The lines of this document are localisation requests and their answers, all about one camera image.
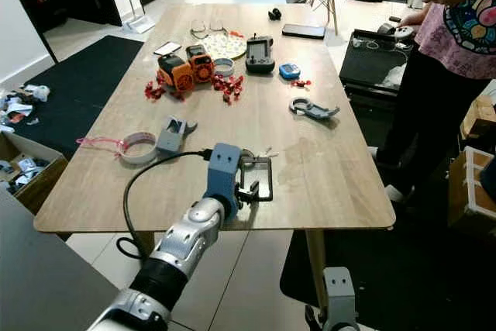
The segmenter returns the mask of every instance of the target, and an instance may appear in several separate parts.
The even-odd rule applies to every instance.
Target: table leg
[[[336,14],[336,3],[331,0],[332,16],[334,17],[334,32],[338,35],[338,19]]]
[[[151,254],[155,248],[155,233],[154,232],[136,232],[145,246],[147,254]]]
[[[317,300],[319,301],[320,315],[325,315],[327,311],[327,293],[324,286],[323,270],[326,267],[326,245],[324,244],[324,230],[307,229],[308,257],[312,266],[313,282]]]
[[[331,2],[330,0],[327,1],[327,23],[331,22]]]

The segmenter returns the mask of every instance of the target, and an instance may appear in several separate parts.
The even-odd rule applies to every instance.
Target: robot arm
[[[250,189],[236,183],[243,162],[261,159],[266,159],[270,170],[269,158],[242,159],[240,148],[217,144],[210,156],[203,198],[166,231],[129,288],[119,293],[88,330],[167,330],[173,307],[203,253],[217,240],[224,221],[236,216],[242,201],[267,200],[258,198],[258,183]]]
[[[162,237],[129,288],[91,325],[91,331],[167,330],[167,321],[203,253],[217,240],[223,205],[203,198]]]

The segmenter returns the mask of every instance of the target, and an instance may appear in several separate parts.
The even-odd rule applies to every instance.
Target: smartphone
[[[175,42],[167,42],[153,53],[158,54],[159,56],[165,56],[167,54],[175,52],[179,48],[181,48],[180,44],[177,44]]]
[[[287,23],[282,29],[282,35],[299,36],[301,38],[324,39],[325,27],[292,25]]]

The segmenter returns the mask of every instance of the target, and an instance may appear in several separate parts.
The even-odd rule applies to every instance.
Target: pink string
[[[103,136],[93,137],[93,138],[81,137],[80,139],[76,139],[76,143],[79,143],[81,145],[81,147],[85,147],[85,148],[110,151],[110,152],[114,153],[115,157],[120,157],[120,153],[118,151],[106,149],[104,147],[96,147],[95,143],[114,143],[117,147],[121,146],[121,147],[126,148],[126,144],[122,140],[114,140],[114,139],[110,139],[108,137],[103,137]]]

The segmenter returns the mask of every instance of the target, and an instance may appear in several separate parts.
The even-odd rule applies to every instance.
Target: tape roll
[[[214,67],[215,75],[230,77],[234,74],[234,61],[230,58],[218,58],[217,60],[214,60]]]
[[[148,153],[142,155],[128,155],[127,150],[138,143],[150,143],[153,145],[153,149]],[[120,157],[127,163],[130,164],[145,164],[150,162],[153,158],[157,156],[157,138],[155,135],[149,132],[137,132],[133,133],[119,143],[117,146],[117,151]]]

